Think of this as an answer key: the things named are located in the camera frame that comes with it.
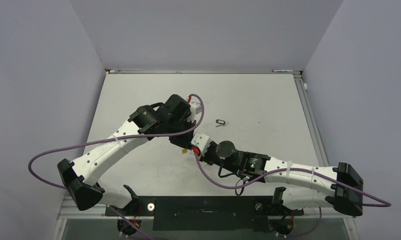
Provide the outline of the black key tag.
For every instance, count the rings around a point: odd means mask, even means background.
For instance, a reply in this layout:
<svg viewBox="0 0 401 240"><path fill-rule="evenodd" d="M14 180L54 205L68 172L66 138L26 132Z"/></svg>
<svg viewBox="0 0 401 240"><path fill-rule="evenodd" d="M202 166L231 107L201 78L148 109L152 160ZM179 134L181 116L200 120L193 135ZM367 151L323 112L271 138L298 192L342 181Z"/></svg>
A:
<svg viewBox="0 0 401 240"><path fill-rule="evenodd" d="M223 119L216 119L215 122L216 122L216 127L224 127L229 124L228 121Z"/></svg>

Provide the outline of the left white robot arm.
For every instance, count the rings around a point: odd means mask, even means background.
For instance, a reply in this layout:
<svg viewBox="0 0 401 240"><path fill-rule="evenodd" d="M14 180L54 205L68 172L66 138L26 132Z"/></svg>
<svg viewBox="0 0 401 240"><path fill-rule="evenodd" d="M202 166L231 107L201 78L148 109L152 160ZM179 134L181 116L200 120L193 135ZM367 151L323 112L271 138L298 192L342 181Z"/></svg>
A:
<svg viewBox="0 0 401 240"><path fill-rule="evenodd" d="M85 211L103 204L114 206L125 215L135 213L139 197L132 188L102 183L101 176L132 150L159 135L165 135L178 147L189 149L195 118L200 113L200 103L173 94L166 102L138 107L110 136L110 142L72 161L61 160L57 165L61 181L77 208Z"/></svg>

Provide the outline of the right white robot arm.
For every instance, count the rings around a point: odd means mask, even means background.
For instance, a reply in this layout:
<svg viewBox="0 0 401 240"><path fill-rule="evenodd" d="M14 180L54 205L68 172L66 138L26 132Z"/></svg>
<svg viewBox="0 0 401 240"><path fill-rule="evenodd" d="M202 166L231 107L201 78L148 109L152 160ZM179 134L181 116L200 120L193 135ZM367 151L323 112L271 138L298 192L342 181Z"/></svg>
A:
<svg viewBox="0 0 401 240"><path fill-rule="evenodd" d="M348 163L337 166L309 166L279 160L265 154L241 151L231 141L216 143L205 134L186 133L171 136L169 141L193 150L200 162L218 166L218 177L236 176L245 183L281 183L293 188L277 187L271 200L277 214L302 208L333 207L341 214L363 214L364 181Z"/></svg>

